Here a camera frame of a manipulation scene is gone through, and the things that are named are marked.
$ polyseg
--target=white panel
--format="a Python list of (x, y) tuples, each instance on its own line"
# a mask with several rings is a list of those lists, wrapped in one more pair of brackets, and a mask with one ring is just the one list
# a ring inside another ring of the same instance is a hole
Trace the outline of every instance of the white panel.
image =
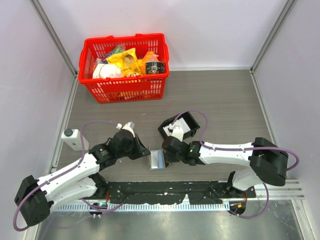
[(49, 169), (73, 77), (27, 0), (0, 3), (0, 53), (1, 239), (20, 240), (14, 198)]
[(40, 2), (77, 69), (86, 38), (158, 32), (171, 68), (249, 68), (286, 0)]
[(301, 183), (320, 237), (319, 9), (320, 1), (297, 1), (256, 75), (278, 144), (301, 158), (289, 174)]

